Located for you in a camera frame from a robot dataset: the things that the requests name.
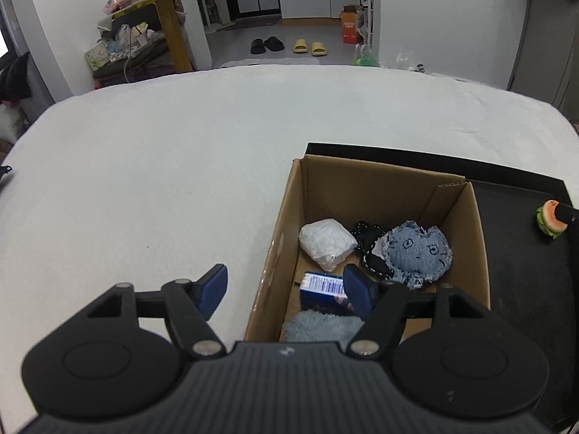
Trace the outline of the burger plush toy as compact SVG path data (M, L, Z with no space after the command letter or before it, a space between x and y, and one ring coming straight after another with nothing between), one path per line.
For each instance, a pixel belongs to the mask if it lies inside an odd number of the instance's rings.
M556 200L547 200L536 212L538 227L550 238L557 238L566 231L567 224L555 216L555 209L559 205Z

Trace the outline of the blue denim plush toy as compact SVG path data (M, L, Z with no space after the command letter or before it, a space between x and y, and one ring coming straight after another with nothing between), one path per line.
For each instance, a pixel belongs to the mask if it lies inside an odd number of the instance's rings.
M440 228L424 229L406 221L382 238L380 253L390 280L420 290L438 281L452 265L453 254Z

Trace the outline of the blue printed box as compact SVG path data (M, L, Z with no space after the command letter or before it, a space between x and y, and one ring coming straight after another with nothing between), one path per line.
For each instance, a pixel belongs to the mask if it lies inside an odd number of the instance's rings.
M302 311L350 316L354 309L346 296L343 280L336 275L307 271L299 284L299 304Z

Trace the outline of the black white stitched plush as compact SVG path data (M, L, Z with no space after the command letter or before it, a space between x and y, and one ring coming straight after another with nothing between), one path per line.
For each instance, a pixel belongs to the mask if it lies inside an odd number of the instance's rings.
M378 224L359 221L349 229L349 233L356 240L354 254L359 257L360 268L373 278L390 279L393 272L382 256L381 245L381 239L386 236L386 229Z

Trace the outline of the grey pink plush toy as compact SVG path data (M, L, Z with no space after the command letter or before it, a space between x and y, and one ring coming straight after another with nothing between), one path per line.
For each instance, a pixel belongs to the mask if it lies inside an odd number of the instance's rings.
M292 343L337 342L346 348L363 324L363 320L357 316L300 311L284 324L284 338Z

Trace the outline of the white soft pouch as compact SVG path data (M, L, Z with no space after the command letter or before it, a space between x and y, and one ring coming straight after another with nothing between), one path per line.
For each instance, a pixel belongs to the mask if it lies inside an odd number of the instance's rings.
M298 240L307 256L326 272L332 272L357 247L352 234L333 218L303 225Z

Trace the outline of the brown cardboard box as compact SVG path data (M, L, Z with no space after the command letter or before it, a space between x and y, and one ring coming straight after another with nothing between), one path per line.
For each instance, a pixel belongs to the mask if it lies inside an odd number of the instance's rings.
M357 264L379 236L406 221L437 227L453 253L451 268L427 291L452 285L485 307L490 276L473 184L460 175L306 155L291 165L261 281L244 338L279 342L300 310L298 286L318 264L302 250L306 224L332 218L358 242L346 261Z

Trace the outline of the black shallow tray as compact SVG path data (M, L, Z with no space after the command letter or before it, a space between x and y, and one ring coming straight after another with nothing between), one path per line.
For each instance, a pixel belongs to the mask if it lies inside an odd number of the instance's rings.
M578 225L557 239L540 231L536 210L569 203L565 184L549 176L429 153L311 143L310 155L388 163L462 175L474 187L483 225L493 311L533 340L550 365L535 410L561 429L578 416Z

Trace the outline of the green plastic bag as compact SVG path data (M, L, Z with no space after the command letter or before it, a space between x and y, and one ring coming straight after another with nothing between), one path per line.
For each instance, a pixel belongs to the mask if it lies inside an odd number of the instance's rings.
M372 55L371 50L366 44L356 44L354 48L353 66L359 67L378 67L379 62Z

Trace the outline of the pile of clutter under table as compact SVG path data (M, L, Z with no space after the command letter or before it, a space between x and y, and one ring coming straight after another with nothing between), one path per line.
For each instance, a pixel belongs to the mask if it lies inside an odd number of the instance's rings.
M164 33L146 22L123 24L113 37L106 36L84 53L94 88L150 80L177 71Z

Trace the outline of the yellow slipper right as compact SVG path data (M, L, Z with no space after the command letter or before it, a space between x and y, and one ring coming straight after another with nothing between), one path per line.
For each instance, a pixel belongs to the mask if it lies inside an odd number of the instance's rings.
M312 43L310 53L314 57L324 57L328 55L328 50L322 42L316 41Z

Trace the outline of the black slipper left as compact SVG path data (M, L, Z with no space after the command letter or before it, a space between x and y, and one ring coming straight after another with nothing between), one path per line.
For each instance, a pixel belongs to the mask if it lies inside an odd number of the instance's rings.
M265 47L264 40L261 38L256 38L251 41L250 44L250 54L251 55L262 55L267 51Z

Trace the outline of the black slipper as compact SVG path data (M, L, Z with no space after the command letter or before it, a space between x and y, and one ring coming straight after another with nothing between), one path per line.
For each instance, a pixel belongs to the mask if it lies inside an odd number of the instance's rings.
M267 51L265 47L264 40L261 38L256 38L251 41L250 44L250 54L251 55L262 55Z
M284 43L277 36L270 36L264 41L264 46L272 52L284 51Z

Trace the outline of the black slipper right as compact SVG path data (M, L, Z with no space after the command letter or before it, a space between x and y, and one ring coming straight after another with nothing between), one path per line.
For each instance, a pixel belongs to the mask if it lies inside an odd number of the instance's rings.
M277 36L270 36L264 41L264 46L272 52L284 51L284 43Z

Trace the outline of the yellow wooden side table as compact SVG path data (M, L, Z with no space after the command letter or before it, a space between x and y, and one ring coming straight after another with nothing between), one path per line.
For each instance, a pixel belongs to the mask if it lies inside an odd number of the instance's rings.
M178 73L190 73L213 69L213 61L199 6L196 6L196 16L198 19L197 35L200 38L200 43L196 43L190 49L191 55L193 55L191 58L189 58L187 53L186 40L183 38L182 30L179 28L178 13L175 10L173 0L130 0L130 4L119 7L116 12L113 12L110 15L110 19L114 21L114 19L121 18L130 12L149 5L153 5L156 9L176 71Z

